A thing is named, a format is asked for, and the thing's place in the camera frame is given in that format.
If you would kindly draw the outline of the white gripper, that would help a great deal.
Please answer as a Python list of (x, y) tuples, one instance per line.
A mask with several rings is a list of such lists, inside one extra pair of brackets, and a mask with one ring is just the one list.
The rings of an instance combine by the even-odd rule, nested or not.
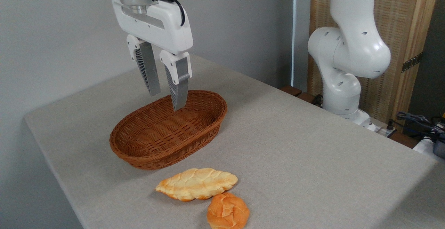
[(188, 96), (188, 80), (192, 77), (190, 55), (193, 37), (188, 17), (181, 26), (180, 9), (176, 4), (160, 1), (146, 8), (146, 14), (133, 11), (119, 0), (112, 0), (118, 24), (128, 33), (127, 45), (150, 96), (161, 92), (152, 45), (160, 52), (165, 66), (174, 111), (183, 108)]

